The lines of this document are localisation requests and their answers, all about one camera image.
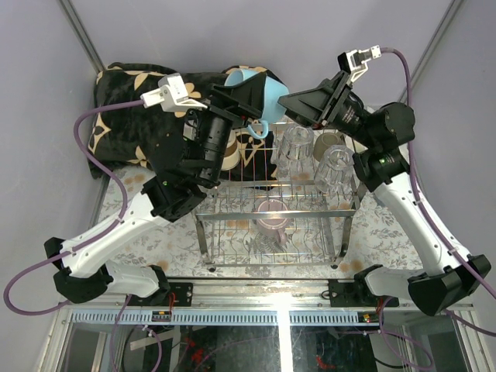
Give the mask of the black floral plush blanket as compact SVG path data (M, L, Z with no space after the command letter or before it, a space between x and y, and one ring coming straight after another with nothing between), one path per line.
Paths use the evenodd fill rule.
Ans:
M94 88L95 106L131 102L141 94L158 87L158 81L176 71L156 64L124 64L115 62L98 74ZM163 112L160 106L124 108L97 115L88 141L94 157L111 171L125 166L152 167L147 151L168 129L181 129L183 112ZM274 134L266 139L254 139L247 133L237 133L241 150L240 163L223 171L221 179L253 181L274 179L276 166L270 162Z

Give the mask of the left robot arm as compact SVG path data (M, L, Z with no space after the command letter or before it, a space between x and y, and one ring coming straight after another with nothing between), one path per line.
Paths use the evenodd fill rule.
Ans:
M75 304L106 292L134 295L156 306L168 300L170 287L160 267L126 266L112 258L136 236L189 214L205 200L204 189L219 185L230 133L262 116L266 79L265 73L257 73L235 85L214 84L202 103L188 97L179 74L170 74L136 101L97 109L160 105L165 112L194 111L195 136L185 137L183 129L167 130L152 143L148 156L154 177L134 198L122 200L120 212L73 239L46 241L46 254L58 269L53 281L59 294Z

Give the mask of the clear glass tumbler front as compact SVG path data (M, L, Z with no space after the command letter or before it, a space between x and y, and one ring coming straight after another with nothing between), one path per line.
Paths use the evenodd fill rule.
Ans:
M334 194L350 185L353 176L353 151L333 145L322 155L314 175L315 186L325 194Z

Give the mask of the pink mug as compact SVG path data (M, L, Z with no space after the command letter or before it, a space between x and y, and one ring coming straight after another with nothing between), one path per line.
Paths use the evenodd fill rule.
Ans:
M278 199L268 199L261 201L255 212L286 212L288 211L288 207L285 203ZM255 219L255 226L258 231L262 233L264 236L273 238L275 241L281 245L285 246L288 241L288 236L286 233L286 227L290 223L290 219L288 218L264 218L264 219Z

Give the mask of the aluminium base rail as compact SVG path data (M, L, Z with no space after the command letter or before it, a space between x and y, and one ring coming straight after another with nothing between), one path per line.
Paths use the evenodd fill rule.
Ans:
M383 301L361 299L351 280L262 280L175 278L174 304L129 304L120 295L105 295L58 314L62 324L145 326L274 326L279 316L292 326L377 325Z

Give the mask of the stainless steel dish rack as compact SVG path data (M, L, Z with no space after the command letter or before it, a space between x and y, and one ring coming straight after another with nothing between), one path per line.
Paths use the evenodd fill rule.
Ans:
M225 171L193 217L202 259L219 267L319 265L337 268L350 246L365 188L356 178L321 191L314 157L289 159L277 175L277 145L290 121L265 140L236 131L237 165Z

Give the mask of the clear glass tumbler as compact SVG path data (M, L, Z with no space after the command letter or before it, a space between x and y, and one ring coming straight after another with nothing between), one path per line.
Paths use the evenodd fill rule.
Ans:
M275 177L279 181L299 179L312 169L314 132L298 124L290 124L277 141L273 156Z
M322 155L314 175L315 186L325 194L334 194L350 185L353 176L353 151L333 145Z

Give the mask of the floral patterned table mat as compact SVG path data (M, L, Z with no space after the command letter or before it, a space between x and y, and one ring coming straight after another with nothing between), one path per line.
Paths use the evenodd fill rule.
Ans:
M313 183L313 159L278 160L282 134L277 129L264 141L239 134L240 162L197 212L136 237L115 260L156 264L175 277L350 278L374 264L420 268L405 232L373 195L356 197L348 186L323 194ZM250 218L272 198L298 213L286 243L265 236Z

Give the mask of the olive beige mug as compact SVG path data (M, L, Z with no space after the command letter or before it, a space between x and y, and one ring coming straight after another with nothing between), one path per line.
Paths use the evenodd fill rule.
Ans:
M319 162L322 159L324 152L326 152L328 148L330 148L331 146L339 146L344 144L344 138L338 133L320 134L315 140L313 158Z

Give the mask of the aluminium frame post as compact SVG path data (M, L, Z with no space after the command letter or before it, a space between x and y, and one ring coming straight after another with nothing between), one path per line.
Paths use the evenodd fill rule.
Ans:
M424 52L422 53L419 62L412 72L412 89L414 89L415 86L420 82L423 73L429 65L430 60L435 55L437 48L440 46L443 38L450 31L451 25L453 24L454 20L460 13L460 10L464 7L465 4L465 0L452 0L449 3L449 6L444 12L443 17L441 18L438 26L436 27L436 30L432 34L430 41L428 42Z
M96 50L96 47L92 42L84 23L81 20L81 17L78 15L78 11L73 2L71 0L57 0L57 4L66 17L74 32L74 35L77 37L78 42L80 43L95 72L99 73L103 71L105 69L105 65L103 64L102 59Z

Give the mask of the light blue mug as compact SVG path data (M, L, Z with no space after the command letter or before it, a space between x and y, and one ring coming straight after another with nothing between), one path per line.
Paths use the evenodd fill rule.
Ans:
M259 89L259 92L263 97L263 108L261 117L257 119L259 124L262 125L263 130L261 134L258 134L250 124L246 126L246 130L253 138L263 140L269 134L269 125L282 119L285 115L286 108L280 105L278 100L281 96L289 94L288 87L270 77L266 71L255 71L243 68L235 68L233 71L229 72L224 85L235 86L258 74L262 74L265 77L264 87Z

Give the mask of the right aluminium frame post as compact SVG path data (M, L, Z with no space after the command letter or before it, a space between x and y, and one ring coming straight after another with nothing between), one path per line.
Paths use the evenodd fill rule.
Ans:
M460 10L464 7L465 4L465 0L452 0L449 3L449 6L444 12L443 17L441 18L438 26L436 27L436 30L432 34L430 41L428 42L424 52L422 53L419 62L412 72L412 89L414 89L415 86L420 82L423 73L429 65L430 60L435 55L437 48L440 46L443 38L450 31L451 25L453 24L454 20L460 13Z

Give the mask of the left aluminium frame post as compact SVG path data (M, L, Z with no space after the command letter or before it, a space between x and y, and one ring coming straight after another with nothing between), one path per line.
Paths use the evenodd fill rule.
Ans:
M74 32L74 35L77 37L78 42L80 43L95 72L99 73L103 71L105 69L105 65L103 64L102 59L96 50L96 47L92 42L84 23L81 20L81 17L78 15L78 11L73 2L71 0L57 0L57 4L66 17Z

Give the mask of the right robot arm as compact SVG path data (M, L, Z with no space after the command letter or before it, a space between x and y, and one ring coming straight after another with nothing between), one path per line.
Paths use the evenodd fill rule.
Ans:
M491 264L456 240L411 179L413 167L400 147L414 139L415 115L408 105L391 102L369 113L341 71L317 88L279 98L287 115L307 127L329 126L365 146L353 155L355 174L394 215L414 246L421 270L393 270L375 265L356 275L353 286L361 305L380 296L412 300L434 316L473 294Z

